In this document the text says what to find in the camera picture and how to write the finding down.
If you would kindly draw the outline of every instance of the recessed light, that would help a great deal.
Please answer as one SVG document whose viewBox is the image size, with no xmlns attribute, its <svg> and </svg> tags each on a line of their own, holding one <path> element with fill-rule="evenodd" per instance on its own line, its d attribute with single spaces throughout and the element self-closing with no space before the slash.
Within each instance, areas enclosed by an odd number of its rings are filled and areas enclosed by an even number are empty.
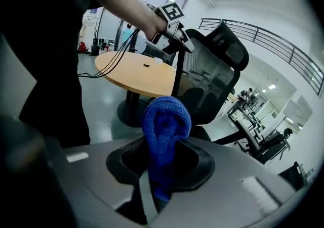
<svg viewBox="0 0 324 228">
<path fill-rule="evenodd" d="M 290 118 L 287 118 L 287 117 L 286 117 L 286 120 L 288 120 L 288 121 L 291 122 L 291 123 L 294 123 Z"/>
<path fill-rule="evenodd" d="M 268 87 L 269 89 L 273 89 L 273 88 L 276 88 L 276 85 L 272 84 Z"/>
</svg>

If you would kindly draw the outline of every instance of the blue towel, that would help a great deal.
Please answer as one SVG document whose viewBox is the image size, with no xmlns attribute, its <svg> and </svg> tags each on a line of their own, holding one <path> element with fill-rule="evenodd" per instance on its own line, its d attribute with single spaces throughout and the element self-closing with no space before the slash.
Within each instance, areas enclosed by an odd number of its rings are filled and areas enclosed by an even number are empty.
<svg viewBox="0 0 324 228">
<path fill-rule="evenodd" d="M 159 97 L 145 109 L 142 130 L 149 147 L 148 174 L 156 183 L 154 194 L 167 201 L 173 181 L 173 161 L 177 140 L 186 139 L 191 118 L 184 105 L 174 97 Z"/>
</svg>

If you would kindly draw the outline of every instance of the black cable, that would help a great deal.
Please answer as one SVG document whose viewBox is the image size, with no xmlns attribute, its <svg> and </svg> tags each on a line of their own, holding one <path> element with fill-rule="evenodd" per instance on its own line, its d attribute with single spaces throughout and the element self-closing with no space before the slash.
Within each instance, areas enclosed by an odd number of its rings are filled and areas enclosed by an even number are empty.
<svg viewBox="0 0 324 228">
<path fill-rule="evenodd" d="M 85 77 L 85 78 L 100 78 L 103 76 L 106 76 L 107 74 L 109 74 L 113 69 L 115 69 L 115 67 L 118 65 L 118 63 L 120 62 L 120 60 L 123 58 L 127 48 L 129 47 L 131 41 L 133 40 L 133 38 L 136 36 L 136 34 L 138 34 L 140 30 L 136 29 L 130 36 L 129 38 L 121 45 L 121 47 L 118 49 L 117 53 L 114 55 L 114 57 L 110 60 L 110 62 L 99 72 L 97 72 L 95 75 L 91 75 L 87 72 L 85 73 L 80 73 L 78 74 L 78 77 Z M 107 70 L 109 70 L 109 68 L 115 63 L 115 61 L 117 60 L 118 56 L 120 55 L 122 49 L 125 47 L 123 54 L 121 55 L 120 59 L 117 61 L 116 65 L 107 73 L 105 73 Z"/>
</svg>

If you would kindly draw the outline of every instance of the round table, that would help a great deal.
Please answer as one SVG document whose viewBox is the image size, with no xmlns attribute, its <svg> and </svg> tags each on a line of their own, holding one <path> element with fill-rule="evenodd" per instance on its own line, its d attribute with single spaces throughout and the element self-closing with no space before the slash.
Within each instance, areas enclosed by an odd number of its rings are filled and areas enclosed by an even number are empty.
<svg viewBox="0 0 324 228">
<path fill-rule="evenodd" d="M 95 62 L 97 69 L 104 73 L 105 67 L 115 55 L 116 51 L 100 54 Z M 120 56 L 110 65 L 115 66 L 119 58 Z M 147 106 L 145 101 L 139 99 L 140 95 L 155 98 L 170 96 L 175 76 L 175 69 L 170 65 L 155 63 L 154 58 L 148 56 L 125 52 L 116 68 L 104 77 L 119 87 L 127 89 L 126 100 L 121 102 L 117 109 L 119 119 L 128 126 L 140 127 Z"/>
</svg>

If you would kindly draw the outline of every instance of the railing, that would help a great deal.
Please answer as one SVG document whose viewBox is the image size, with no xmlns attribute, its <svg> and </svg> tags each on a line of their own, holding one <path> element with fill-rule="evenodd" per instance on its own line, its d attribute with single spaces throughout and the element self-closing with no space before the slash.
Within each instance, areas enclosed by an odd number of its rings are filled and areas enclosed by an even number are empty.
<svg viewBox="0 0 324 228">
<path fill-rule="evenodd" d="M 213 31 L 219 21 L 220 19 L 202 18 L 199 29 Z M 324 74 L 298 47 L 264 28 L 234 20 L 224 19 L 224 22 L 237 37 L 256 43 L 285 60 L 305 78 L 316 94 L 320 95 Z"/>
</svg>

